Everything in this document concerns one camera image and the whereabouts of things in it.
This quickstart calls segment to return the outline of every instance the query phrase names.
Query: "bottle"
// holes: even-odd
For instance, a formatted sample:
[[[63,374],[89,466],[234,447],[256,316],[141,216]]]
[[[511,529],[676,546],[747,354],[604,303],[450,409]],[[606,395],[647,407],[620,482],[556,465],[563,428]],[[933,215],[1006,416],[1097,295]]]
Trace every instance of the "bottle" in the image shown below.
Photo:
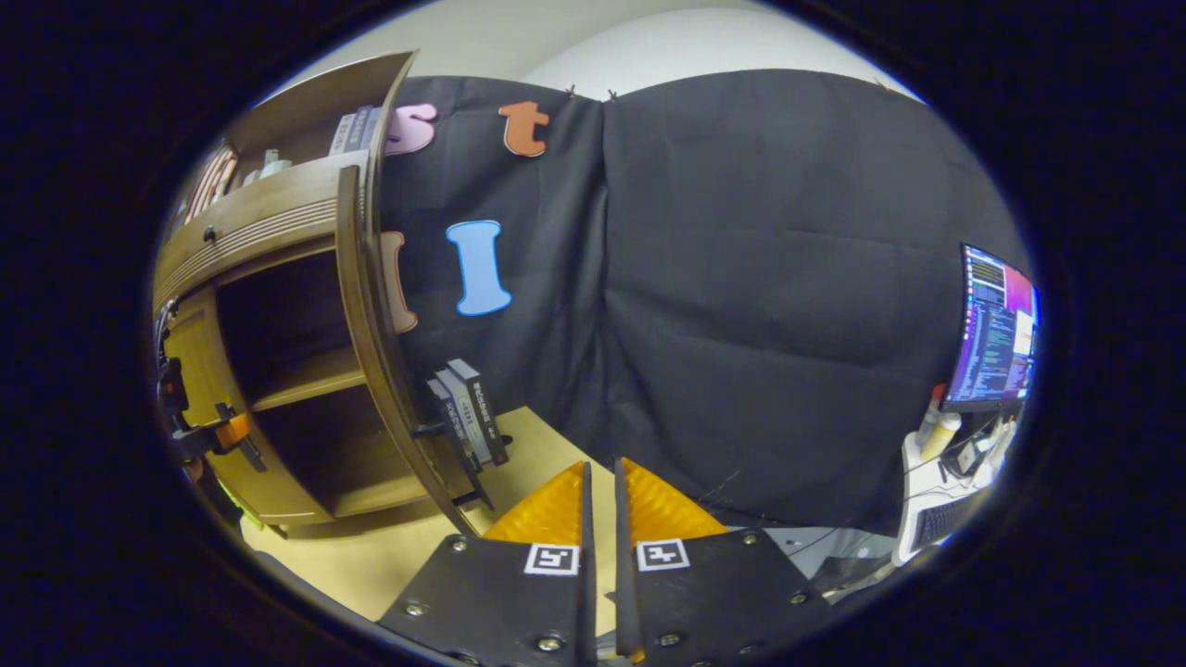
[[[926,444],[926,439],[935,431],[935,425],[939,423],[939,401],[943,400],[943,392],[946,390],[946,385],[937,385],[931,390],[931,405],[926,407],[926,414],[923,415],[923,424],[918,427],[918,433],[914,434],[914,443],[919,447]]]
[[[944,412],[939,415],[938,424],[935,425],[935,430],[926,438],[926,444],[923,445],[923,460],[931,460],[943,453],[956,431],[959,430],[961,424],[963,420],[959,418],[959,413]]]

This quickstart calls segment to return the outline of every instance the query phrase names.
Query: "black metal plate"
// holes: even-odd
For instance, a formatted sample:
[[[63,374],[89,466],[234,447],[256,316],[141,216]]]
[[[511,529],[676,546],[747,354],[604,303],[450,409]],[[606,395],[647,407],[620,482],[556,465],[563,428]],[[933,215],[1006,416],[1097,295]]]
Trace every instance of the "black metal plate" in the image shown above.
[[[683,545],[688,567],[638,571],[637,553],[632,557],[646,666],[761,662],[828,621],[828,602],[765,532]],[[797,596],[805,598],[796,604]],[[663,646],[664,635],[678,641]]]
[[[458,541],[466,545],[464,551],[454,551]],[[525,574],[530,550],[531,545],[449,535],[378,623],[485,667],[576,665],[588,650],[578,624],[588,563],[580,564],[575,577]],[[409,604],[423,614],[409,615]],[[542,652],[541,637],[559,637],[562,646]]]

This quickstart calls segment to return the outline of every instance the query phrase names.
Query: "black fabric backdrop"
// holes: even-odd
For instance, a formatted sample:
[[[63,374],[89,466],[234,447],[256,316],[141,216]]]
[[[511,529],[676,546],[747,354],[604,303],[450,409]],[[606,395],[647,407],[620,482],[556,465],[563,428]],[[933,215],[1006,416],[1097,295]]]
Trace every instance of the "black fabric backdrop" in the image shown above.
[[[498,108],[538,103],[537,158]],[[951,373],[959,242],[1032,275],[1003,199],[926,106],[829,74],[699,76],[600,103],[409,78],[436,136],[384,163],[420,377],[460,356],[602,463],[704,503],[894,534],[899,447]],[[495,220],[498,312],[464,317],[445,229]]]

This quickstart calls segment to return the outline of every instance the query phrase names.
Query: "blue letter i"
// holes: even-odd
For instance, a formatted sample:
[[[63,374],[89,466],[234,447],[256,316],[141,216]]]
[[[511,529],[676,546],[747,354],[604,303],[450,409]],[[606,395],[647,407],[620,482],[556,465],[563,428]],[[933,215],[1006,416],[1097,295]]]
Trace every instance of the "blue letter i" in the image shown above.
[[[495,258],[495,237],[502,230],[502,225],[492,220],[459,222],[445,230],[445,237],[457,246],[457,256],[461,261],[465,297],[458,301],[457,312],[485,315],[511,303],[510,292],[503,290],[498,281],[498,260]]]

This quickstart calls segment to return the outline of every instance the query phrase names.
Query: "brown letter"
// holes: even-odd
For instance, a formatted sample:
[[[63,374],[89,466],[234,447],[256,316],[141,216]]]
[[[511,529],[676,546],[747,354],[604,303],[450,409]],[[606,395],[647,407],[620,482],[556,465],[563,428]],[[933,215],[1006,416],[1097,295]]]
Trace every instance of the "brown letter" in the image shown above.
[[[535,158],[543,154],[548,147],[543,141],[535,140],[535,126],[548,125],[548,114],[541,114],[535,102],[506,104],[498,109],[498,115],[506,116],[506,131],[503,144],[516,155]]]

